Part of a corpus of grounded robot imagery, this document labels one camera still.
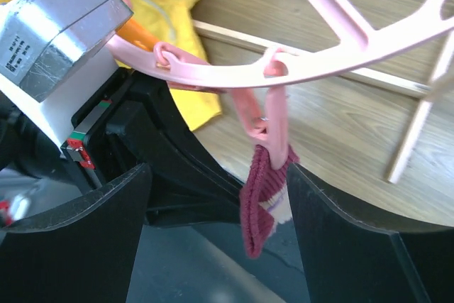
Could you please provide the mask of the pink round clip hanger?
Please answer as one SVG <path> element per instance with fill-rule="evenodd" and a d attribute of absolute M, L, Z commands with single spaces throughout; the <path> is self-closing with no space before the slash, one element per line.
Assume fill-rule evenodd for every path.
<path fill-rule="evenodd" d="M 268 150 L 277 170 L 289 155 L 285 86 L 353 71 L 451 31 L 453 20 L 441 15 L 445 1 L 426 0 L 412 15 L 376 30 L 348 0 L 308 0 L 339 44 L 303 55 L 268 48 L 249 65 L 203 65 L 173 45 L 158 43 L 147 52 L 118 36 L 107 45 L 117 60 L 144 74 L 200 90 L 228 89 L 245 131 Z"/>

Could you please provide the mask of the wooden clothes rack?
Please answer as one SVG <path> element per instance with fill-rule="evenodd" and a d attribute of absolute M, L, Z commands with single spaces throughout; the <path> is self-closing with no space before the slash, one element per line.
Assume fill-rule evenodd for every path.
<path fill-rule="evenodd" d="M 260 53 L 275 44 L 274 41 L 231 30 L 203 21 L 194 20 L 197 33 L 205 38 Z M 397 94 L 419 99 L 418 106 L 393 157 L 386 179 L 398 183 L 406 169 L 412 151 L 419 139 L 426 119 L 435 101 L 453 89 L 453 78 L 446 73 L 453 59 L 453 32 L 450 32 L 439 53 L 427 84 L 418 83 L 377 70 L 360 68 L 343 75 L 344 78 L 378 87 Z"/>

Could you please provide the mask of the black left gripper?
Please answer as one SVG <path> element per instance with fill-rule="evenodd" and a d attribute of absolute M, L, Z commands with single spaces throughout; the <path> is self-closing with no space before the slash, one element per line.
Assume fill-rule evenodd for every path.
<path fill-rule="evenodd" d="M 239 224 L 243 183 L 188 129 L 162 80 L 120 67 L 71 122 L 62 151 L 82 193 L 146 162 L 153 175 L 150 225 Z"/>

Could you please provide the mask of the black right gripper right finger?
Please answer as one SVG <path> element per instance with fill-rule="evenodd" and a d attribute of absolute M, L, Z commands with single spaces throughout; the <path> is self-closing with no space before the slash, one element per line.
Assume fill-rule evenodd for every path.
<path fill-rule="evenodd" d="M 452 302 L 453 229 L 394 214 L 298 164 L 287 189 L 312 302 Z"/>

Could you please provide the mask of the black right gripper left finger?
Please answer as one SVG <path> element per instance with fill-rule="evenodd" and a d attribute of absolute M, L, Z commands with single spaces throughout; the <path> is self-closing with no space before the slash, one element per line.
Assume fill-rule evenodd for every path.
<path fill-rule="evenodd" d="M 145 163 L 1 229 L 2 302 L 125 302 L 152 184 Z"/>

